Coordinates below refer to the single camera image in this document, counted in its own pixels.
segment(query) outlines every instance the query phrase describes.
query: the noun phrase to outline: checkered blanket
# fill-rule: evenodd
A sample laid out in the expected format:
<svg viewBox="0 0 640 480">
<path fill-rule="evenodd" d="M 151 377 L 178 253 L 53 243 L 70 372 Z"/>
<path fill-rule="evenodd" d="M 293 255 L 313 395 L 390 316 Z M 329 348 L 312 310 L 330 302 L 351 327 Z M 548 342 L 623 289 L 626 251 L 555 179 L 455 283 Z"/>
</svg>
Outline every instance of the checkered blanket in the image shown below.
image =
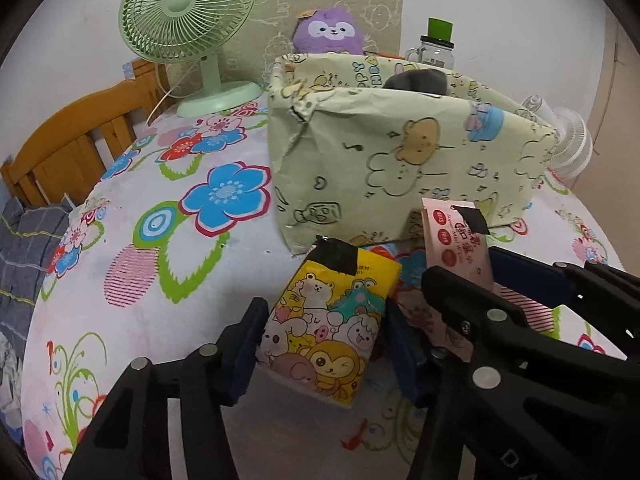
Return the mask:
<svg viewBox="0 0 640 480">
<path fill-rule="evenodd" d="M 25 209 L 11 198 L 0 218 L 0 420 L 22 438 L 20 375 L 36 298 L 69 225 L 69 208 Z"/>
</svg>

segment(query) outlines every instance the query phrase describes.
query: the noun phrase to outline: wooden bed frame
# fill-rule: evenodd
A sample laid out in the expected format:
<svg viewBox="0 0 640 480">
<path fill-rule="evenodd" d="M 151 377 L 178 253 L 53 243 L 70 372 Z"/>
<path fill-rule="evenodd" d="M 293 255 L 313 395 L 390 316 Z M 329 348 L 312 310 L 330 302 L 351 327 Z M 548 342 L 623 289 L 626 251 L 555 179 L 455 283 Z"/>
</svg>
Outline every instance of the wooden bed frame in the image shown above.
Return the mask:
<svg viewBox="0 0 640 480">
<path fill-rule="evenodd" d="M 100 129 L 115 160 L 135 140 L 126 114 L 142 108 L 146 117 L 163 96 L 154 63 L 137 59 L 132 67 L 135 79 L 62 108 L 27 139 L 15 160 L 2 165 L 0 173 L 11 195 L 34 207 L 47 205 L 47 199 L 60 202 L 65 193 L 76 204 L 84 202 L 106 171 L 91 131 Z M 159 75 L 167 88 L 164 70 Z M 153 118 L 173 102 L 165 99 Z"/>
</svg>

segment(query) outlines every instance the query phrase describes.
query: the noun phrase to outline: green lid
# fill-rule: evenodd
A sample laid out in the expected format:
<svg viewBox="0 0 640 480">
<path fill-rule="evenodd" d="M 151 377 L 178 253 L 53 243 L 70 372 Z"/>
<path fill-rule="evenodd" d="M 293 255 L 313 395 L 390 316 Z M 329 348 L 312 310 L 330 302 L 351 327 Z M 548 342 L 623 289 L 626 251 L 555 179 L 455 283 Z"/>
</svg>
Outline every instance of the green lid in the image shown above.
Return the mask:
<svg viewBox="0 0 640 480">
<path fill-rule="evenodd" d="M 439 20 L 438 18 L 429 18 L 429 29 L 427 35 L 430 38 L 436 38 L 442 41 L 451 41 L 451 31 L 453 23 Z"/>
</svg>

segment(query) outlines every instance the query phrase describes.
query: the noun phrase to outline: fan base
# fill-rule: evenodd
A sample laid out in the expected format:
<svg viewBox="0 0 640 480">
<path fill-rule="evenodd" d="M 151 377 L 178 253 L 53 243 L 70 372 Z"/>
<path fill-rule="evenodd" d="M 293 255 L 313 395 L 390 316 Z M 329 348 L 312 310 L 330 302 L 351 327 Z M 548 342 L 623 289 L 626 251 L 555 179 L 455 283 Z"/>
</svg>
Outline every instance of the fan base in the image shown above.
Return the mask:
<svg viewBox="0 0 640 480">
<path fill-rule="evenodd" d="M 222 88 L 217 92 L 200 90 L 180 101 L 178 117 L 197 117 L 229 110 L 257 99 L 261 93 L 262 89 L 249 81 L 222 83 Z"/>
</svg>

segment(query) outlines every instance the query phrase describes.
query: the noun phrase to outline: gray plaid fabric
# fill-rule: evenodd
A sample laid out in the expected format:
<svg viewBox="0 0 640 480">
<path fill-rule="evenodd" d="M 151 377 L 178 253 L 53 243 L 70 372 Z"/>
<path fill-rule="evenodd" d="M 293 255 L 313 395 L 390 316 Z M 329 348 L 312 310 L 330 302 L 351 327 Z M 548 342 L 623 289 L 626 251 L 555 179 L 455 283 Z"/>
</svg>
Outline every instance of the gray plaid fabric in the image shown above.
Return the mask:
<svg viewBox="0 0 640 480">
<path fill-rule="evenodd" d="M 22 361 L 33 308 L 56 247 L 69 226 L 68 208 L 24 209 L 9 200 L 0 219 L 0 332 Z"/>
</svg>

